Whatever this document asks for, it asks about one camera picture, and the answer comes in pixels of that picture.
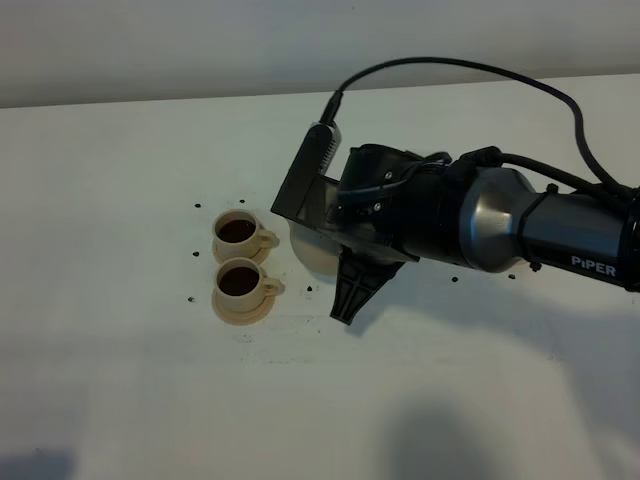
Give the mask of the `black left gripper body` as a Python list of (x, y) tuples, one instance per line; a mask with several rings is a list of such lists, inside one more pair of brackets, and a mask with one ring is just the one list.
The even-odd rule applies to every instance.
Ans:
[(426, 157), (376, 144), (350, 150), (325, 231), (381, 262), (465, 261), (460, 212), (470, 164), (446, 152)]

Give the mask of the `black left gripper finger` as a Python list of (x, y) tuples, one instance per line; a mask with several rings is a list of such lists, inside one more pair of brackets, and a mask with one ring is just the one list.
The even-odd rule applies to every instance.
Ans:
[(350, 249), (342, 249), (330, 317), (351, 325), (359, 310), (395, 277), (400, 268), (400, 262), (379, 263), (356, 255)]

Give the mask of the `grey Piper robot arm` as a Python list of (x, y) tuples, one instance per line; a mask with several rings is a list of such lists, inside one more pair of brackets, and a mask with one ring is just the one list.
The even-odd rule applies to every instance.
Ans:
[(499, 273), (518, 261), (639, 288), (639, 202), (494, 147), (458, 159), (366, 144), (326, 216), (340, 243), (331, 315), (350, 324), (422, 258)]

